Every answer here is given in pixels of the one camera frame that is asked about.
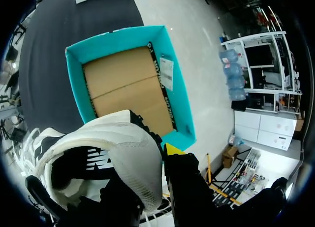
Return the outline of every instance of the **black cloth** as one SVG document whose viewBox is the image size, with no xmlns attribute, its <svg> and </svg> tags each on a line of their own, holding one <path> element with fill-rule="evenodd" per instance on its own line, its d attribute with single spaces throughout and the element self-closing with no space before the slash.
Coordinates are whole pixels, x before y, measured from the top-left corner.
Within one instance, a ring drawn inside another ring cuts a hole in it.
<svg viewBox="0 0 315 227">
<path fill-rule="evenodd" d="M 83 125 L 67 72 L 64 50 L 91 36 L 143 26 L 134 0 L 44 0 L 28 25 L 20 57 L 20 92 L 30 130 L 62 133 Z"/>
</svg>

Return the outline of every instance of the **gray floor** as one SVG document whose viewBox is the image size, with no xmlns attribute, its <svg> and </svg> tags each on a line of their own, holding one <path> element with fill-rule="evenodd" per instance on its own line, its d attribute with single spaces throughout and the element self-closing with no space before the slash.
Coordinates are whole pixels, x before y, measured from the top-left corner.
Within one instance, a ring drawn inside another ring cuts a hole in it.
<svg viewBox="0 0 315 227">
<path fill-rule="evenodd" d="M 145 25 L 166 25 L 186 82 L 201 165 L 221 155 L 234 126 L 222 64 L 218 10 L 204 0 L 135 0 Z"/>
</svg>

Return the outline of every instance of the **white cabinet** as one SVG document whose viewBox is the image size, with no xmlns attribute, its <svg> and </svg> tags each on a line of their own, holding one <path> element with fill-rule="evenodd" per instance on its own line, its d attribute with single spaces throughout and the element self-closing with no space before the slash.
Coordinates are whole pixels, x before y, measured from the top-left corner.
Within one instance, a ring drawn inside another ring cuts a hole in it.
<svg viewBox="0 0 315 227">
<path fill-rule="evenodd" d="M 269 147 L 288 150 L 296 126 L 295 115 L 282 113 L 268 115 L 248 111 L 235 111 L 234 115 L 236 136 Z"/>
<path fill-rule="evenodd" d="M 235 120 L 234 123 L 236 125 L 245 126 L 252 129 L 259 129 L 260 123 L 260 114 L 258 113 L 250 113 L 250 112 L 241 112 L 234 111 Z"/>
<path fill-rule="evenodd" d="M 292 137 L 290 136 L 260 130 L 258 133 L 257 143 L 286 151 L 290 146 L 291 140 Z"/>
<path fill-rule="evenodd" d="M 296 119 L 287 119 L 277 116 L 261 115 L 260 130 L 293 136 Z"/>
<path fill-rule="evenodd" d="M 251 142 L 257 142 L 258 130 L 241 126 L 241 125 L 235 125 L 234 128 L 235 128 L 234 134 L 237 137 L 241 137 L 242 139 L 245 139 Z"/>
</svg>

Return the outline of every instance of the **cardboard box on floor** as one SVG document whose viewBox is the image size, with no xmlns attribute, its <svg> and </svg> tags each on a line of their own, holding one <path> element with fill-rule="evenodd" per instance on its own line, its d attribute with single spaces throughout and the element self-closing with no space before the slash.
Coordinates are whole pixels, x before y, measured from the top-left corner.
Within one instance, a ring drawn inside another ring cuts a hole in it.
<svg viewBox="0 0 315 227">
<path fill-rule="evenodd" d="M 148 47 L 138 47 L 86 63 L 84 74 L 97 115 L 130 109 L 160 136 L 172 121 Z"/>
<path fill-rule="evenodd" d="M 184 151 L 195 142 L 185 83 L 165 26 L 103 33 L 67 47 L 65 56 L 84 123 L 131 109 L 162 137 L 162 146 Z"/>
<path fill-rule="evenodd" d="M 223 152 L 223 167 L 231 168 L 236 156 L 238 154 L 238 148 L 234 146 L 228 146 L 228 148 Z"/>
<path fill-rule="evenodd" d="M 305 112 L 301 112 L 300 115 L 297 116 L 295 131 L 301 131 L 304 124 Z"/>
</svg>

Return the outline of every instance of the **sneaker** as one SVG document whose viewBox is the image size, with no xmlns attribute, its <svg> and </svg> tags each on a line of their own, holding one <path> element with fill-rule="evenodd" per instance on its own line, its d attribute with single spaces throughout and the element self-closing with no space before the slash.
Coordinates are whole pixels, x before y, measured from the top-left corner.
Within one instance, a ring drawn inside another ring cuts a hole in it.
<svg viewBox="0 0 315 227">
<path fill-rule="evenodd" d="M 144 204 L 156 210 L 162 199 L 161 138 L 130 110 L 109 114 L 63 134 L 34 130 L 19 154 L 26 176 L 40 179 L 50 197 L 66 209 L 80 196 L 100 201 L 116 172 Z"/>
</svg>

